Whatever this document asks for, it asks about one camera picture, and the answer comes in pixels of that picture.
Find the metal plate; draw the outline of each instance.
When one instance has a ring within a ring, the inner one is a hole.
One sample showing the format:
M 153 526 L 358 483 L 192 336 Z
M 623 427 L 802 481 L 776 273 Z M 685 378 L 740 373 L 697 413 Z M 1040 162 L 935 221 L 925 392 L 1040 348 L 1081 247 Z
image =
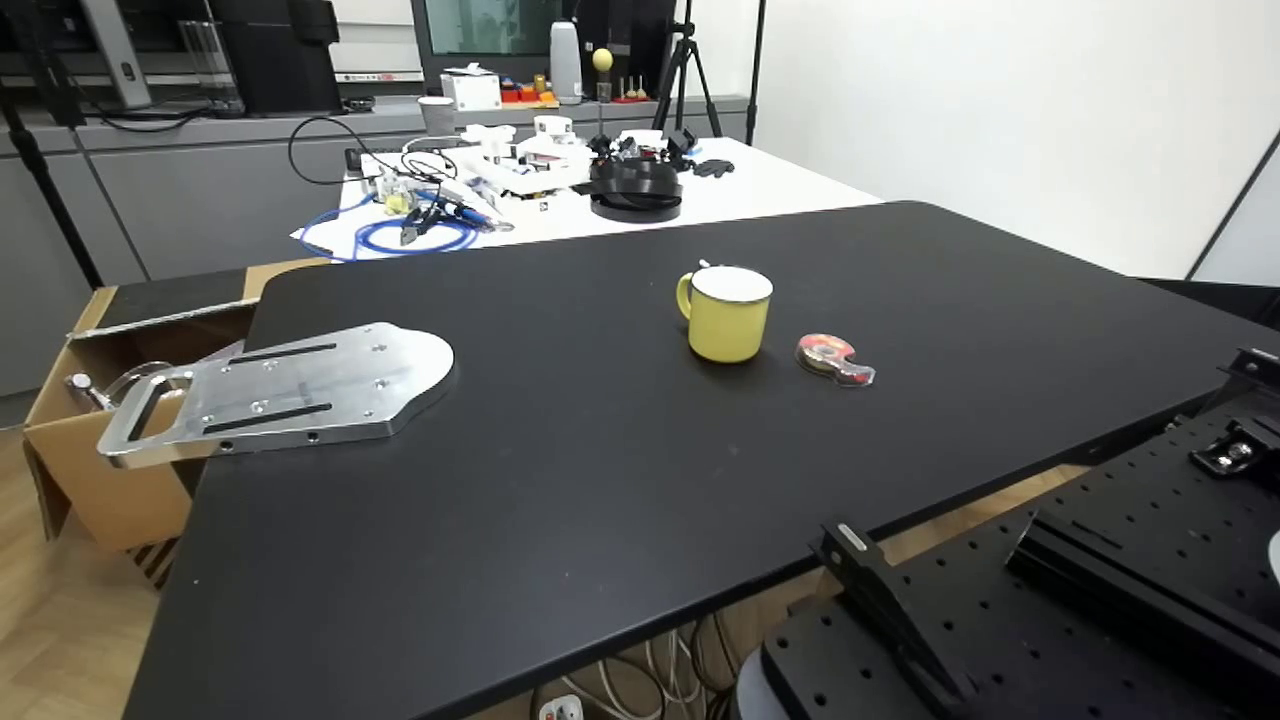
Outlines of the metal plate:
M 449 342 L 395 323 L 270 344 L 230 360 L 143 378 L 98 435 L 123 470 L 213 452 L 260 452 L 393 435 L 395 421 L 451 373 Z M 140 435 L 157 400 L 178 387 L 185 407 L 159 435 Z

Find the black breadboard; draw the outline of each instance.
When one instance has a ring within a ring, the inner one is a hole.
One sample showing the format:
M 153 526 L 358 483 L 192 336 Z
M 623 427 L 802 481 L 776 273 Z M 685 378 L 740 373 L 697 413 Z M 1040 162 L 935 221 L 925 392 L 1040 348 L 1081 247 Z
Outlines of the black breadboard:
M 1255 481 L 1213 481 L 1188 460 L 1227 421 L 1259 413 L 1280 417 L 1280 396 L 1255 387 L 1224 400 L 890 573 L 915 622 L 977 683 L 971 716 L 1244 716 L 1003 564 L 1028 521 L 1050 511 L 1117 542 L 1129 564 L 1280 628 L 1280 584 L 1265 557 L 1280 497 Z M 927 716 L 840 602 L 802 608 L 766 637 L 765 670 L 790 716 Z

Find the small round object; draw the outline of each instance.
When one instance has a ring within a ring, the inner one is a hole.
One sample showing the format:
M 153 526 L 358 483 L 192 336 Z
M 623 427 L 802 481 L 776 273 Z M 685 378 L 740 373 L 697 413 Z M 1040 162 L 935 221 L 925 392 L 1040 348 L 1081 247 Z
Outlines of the small round object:
M 607 48 L 594 48 L 593 54 L 593 69 L 605 76 L 605 72 L 610 72 L 610 54 Z

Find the black metal frame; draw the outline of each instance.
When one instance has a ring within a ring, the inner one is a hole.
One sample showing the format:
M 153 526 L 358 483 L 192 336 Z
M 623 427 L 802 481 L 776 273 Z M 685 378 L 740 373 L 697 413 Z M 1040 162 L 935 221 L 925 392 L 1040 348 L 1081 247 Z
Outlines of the black metal frame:
M 714 97 L 713 97 L 713 86 L 708 86 L 708 69 L 703 69 L 703 54 L 697 48 L 697 24 L 693 24 L 693 0 L 685 4 L 685 19 L 671 24 L 671 54 L 666 54 L 666 66 L 665 66 L 665 80 L 654 89 L 654 111 L 652 111 L 652 129 L 666 129 L 666 115 L 671 115 L 671 91 L 675 91 L 675 76 L 679 76 L 679 91 L 675 91 L 675 133 L 685 133 L 685 91 L 689 91 L 689 62 L 697 66 L 697 76 L 703 86 L 703 104 L 708 104 L 708 123 L 713 123 L 713 136 L 724 136 L 718 129 L 718 111 L 714 111 Z
M 748 97 L 748 146 L 756 146 L 756 121 L 760 121 L 765 15 L 766 15 L 766 0 L 760 0 L 760 4 L 756 4 L 750 97 Z
M 1207 243 L 1200 247 L 1195 263 L 1188 267 L 1188 279 L 1195 279 L 1195 273 L 1204 267 L 1207 253 L 1217 247 L 1217 241 L 1227 233 L 1231 215 L 1240 214 L 1244 198 L 1251 192 L 1251 185 L 1265 177 L 1265 167 L 1272 165 L 1280 150 L 1280 133 L 1272 136 L 1265 162 L 1246 173 L 1244 189 L 1237 192 L 1227 215 L 1213 230 Z
M 33 80 L 37 80 L 37 91 L 39 91 L 43 107 L 55 115 L 55 123 L 66 123 L 66 129 L 84 123 L 74 89 L 66 80 L 66 69 L 51 54 L 51 45 L 43 41 L 43 27 L 37 24 L 33 4 L 2 4 L 2 15 L 6 15 L 6 27 L 13 27 L 14 45 L 26 56 L 26 69 L 33 69 Z M 80 238 L 64 198 L 55 192 L 55 185 L 47 177 L 47 162 L 43 162 L 37 136 L 26 133 L 24 115 L 14 111 L 14 102 L 13 102 L 13 91 L 2 86 L 0 86 L 0 115 L 6 123 L 6 140 L 13 140 L 14 156 L 33 173 L 33 182 L 37 182 L 37 189 L 39 189 L 39 198 L 43 198 L 51 221 L 55 221 L 55 230 L 64 233 L 64 243 L 74 255 L 84 285 L 88 290 L 102 290 L 102 278 L 96 273 L 96 263 L 88 255 L 84 238 Z

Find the mug handle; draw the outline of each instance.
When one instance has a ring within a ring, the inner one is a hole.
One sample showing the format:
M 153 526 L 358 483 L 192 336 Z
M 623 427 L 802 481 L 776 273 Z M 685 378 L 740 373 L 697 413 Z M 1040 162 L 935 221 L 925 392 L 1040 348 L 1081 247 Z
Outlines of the mug handle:
M 675 279 L 675 308 L 685 321 L 693 321 L 693 273 Z

